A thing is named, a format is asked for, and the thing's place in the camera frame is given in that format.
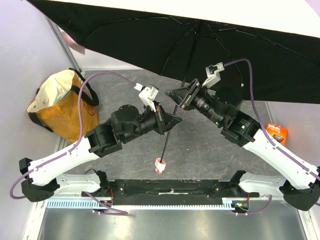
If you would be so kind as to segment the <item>pink and black folding umbrella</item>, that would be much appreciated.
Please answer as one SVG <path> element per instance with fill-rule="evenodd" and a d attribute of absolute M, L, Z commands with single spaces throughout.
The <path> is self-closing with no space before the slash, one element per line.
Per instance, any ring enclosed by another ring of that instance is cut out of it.
<path fill-rule="evenodd" d="M 296 33 L 79 2 L 31 4 L 84 48 L 183 81 L 231 63 L 214 91 L 243 100 L 318 104 L 320 40 Z"/>

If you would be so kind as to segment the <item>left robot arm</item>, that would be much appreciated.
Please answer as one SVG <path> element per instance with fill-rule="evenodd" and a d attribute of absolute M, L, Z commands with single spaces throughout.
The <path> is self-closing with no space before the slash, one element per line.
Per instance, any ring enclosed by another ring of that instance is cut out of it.
<path fill-rule="evenodd" d="M 182 119 L 168 113 L 158 103 L 155 109 L 144 107 L 143 113 L 133 105 L 123 105 L 110 118 L 87 132 L 80 140 L 39 160 L 23 158 L 20 172 L 23 195 L 30 202 L 40 202 L 53 196 L 104 197 L 111 188 L 107 174 L 97 170 L 91 174 L 68 174 L 81 164 L 98 160 L 122 150 L 127 144 L 149 132 L 164 135 Z"/>

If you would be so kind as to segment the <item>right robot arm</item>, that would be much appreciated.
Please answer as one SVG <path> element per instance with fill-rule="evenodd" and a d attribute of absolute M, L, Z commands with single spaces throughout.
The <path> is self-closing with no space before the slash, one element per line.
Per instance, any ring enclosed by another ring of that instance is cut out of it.
<path fill-rule="evenodd" d="M 246 193 L 283 198 L 292 207 L 308 211 L 320 198 L 320 169 L 294 155 L 272 138 L 258 121 L 240 110 L 242 99 L 231 89 L 214 95 L 197 79 L 165 94 L 185 111 L 197 110 L 221 128 L 231 143 L 257 155 L 276 169 L 279 176 L 254 175 L 237 171 L 232 180 Z"/>

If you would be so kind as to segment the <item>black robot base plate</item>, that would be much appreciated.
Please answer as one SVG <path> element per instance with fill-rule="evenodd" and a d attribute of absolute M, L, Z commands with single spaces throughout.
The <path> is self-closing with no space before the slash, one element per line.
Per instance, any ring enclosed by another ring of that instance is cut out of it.
<path fill-rule="evenodd" d="M 235 178 L 217 179 L 109 179 L 93 193 L 113 197 L 116 204 L 219 204 L 223 198 L 258 198 L 247 193 Z"/>

